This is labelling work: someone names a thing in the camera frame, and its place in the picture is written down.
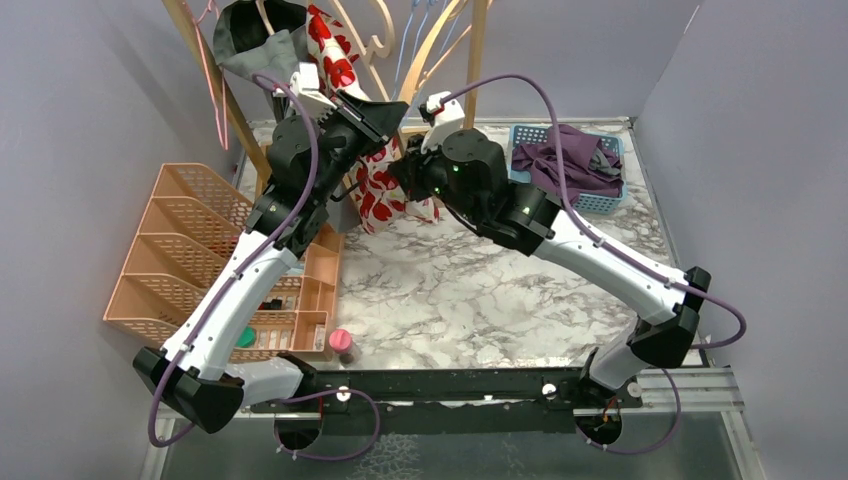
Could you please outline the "blue wire hanger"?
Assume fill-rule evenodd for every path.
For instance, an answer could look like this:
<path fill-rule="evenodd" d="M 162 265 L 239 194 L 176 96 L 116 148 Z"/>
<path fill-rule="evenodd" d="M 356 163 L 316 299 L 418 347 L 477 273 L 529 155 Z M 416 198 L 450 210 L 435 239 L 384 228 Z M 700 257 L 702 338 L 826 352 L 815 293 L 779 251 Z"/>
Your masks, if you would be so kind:
<path fill-rule="evenodd" d="M 407 4 L 390 92 L 391 100 L 412 103 L 454 43 L 462 38 L 456 30 L 460 29 L 468 2 L 407 1 Z"/>

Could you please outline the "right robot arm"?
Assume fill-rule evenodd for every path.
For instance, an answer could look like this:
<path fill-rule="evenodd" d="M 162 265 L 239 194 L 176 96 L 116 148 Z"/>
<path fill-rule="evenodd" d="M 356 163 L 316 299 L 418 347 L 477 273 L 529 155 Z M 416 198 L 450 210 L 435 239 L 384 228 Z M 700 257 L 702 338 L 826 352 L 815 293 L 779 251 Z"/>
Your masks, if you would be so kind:
<path fill-rule="evenodd" d="M 632 326 L 596 349 L 577 380 L 579 398 L 600 407 L 645 368 L 681 366 L 700 320 L 698 296 L 710 276 L 653 263 L 584 224 L 560 199 L 530 183 L 510 179 L 503 148 L 476 129 L 459 130 L 432 150 L 411 138 L 389 171 L 411 200 L 435 197 L 476 235 L 570 270 L 630 307 Z"/>

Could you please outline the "red poppy print cloth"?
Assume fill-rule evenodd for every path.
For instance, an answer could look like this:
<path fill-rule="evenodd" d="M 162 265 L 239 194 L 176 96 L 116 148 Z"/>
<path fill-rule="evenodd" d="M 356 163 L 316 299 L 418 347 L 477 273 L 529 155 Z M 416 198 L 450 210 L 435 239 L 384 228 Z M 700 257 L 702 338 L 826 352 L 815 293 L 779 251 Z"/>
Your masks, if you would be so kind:
<path fill-rule="evenodd" d="M 344 91 L 366 100 L 354 69 L 359 55 L 353 52 L 352 43 L 342 34 L 342 24 L 313 4 L 307 6 L 307 58 L 318 69 L 319 85 L 326 96 Z M 397 179 L 390 174 L 390 164 L 400 158 L 400 143 L 393 138 L 377 153 L 365 156 L 362 165 L 353 170 L 357 185 L 353 201 L 358 208 L 364 230 L 370 234 L 384 230 L 403 215 L 423 222 L 440 220 L 435 201 L 409 200 Z"/>

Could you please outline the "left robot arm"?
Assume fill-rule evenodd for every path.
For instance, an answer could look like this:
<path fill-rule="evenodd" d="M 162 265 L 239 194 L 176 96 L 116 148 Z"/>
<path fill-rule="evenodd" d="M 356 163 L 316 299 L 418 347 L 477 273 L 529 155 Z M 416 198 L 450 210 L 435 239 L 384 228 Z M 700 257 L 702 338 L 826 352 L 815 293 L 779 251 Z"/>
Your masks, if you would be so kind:
<path fill-rule="evenodd" d="M 294 411 L 310 405 L 315 386 L 288 358 L 234 364 L 230 357 L 260 304 L 327 223 L 327 205 L 345 175 L 390 142 L 408 109 L 403 101 L 340 91 L 318 112 L 277 123 L 268 149 L 271 178 L 230 259 L 184 325 L 133 360 L 155 403 L 209 434 L 250 405 L 279 400 Z"/>

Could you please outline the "grey skirt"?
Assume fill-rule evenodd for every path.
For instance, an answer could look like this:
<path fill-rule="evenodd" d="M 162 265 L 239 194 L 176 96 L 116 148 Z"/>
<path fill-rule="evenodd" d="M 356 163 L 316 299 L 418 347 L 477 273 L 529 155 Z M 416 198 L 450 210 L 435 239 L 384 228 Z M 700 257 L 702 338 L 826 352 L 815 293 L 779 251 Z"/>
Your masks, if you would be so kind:
<path fill-rule="evenodd" d="M 266 32 L 255 1 L 236 1 L 224 8 L 213 33 L 217 65 L 251 80 L 266 90 L 277 124 L 267 149 L 271 168 L 268 185 L 260 197 L 263 207 L 276 206 L 282 217 L 299 202 L 305 215 L 324 183 L 319 175 L 308 186 L 311 155 L 317 148 L 309 134 L 320 135 L 319 121 L 311 118 L 290 90 L 290 77 L 307 59 L 307 8 L 288 1 L 265 1 L 276 31 Z"/>

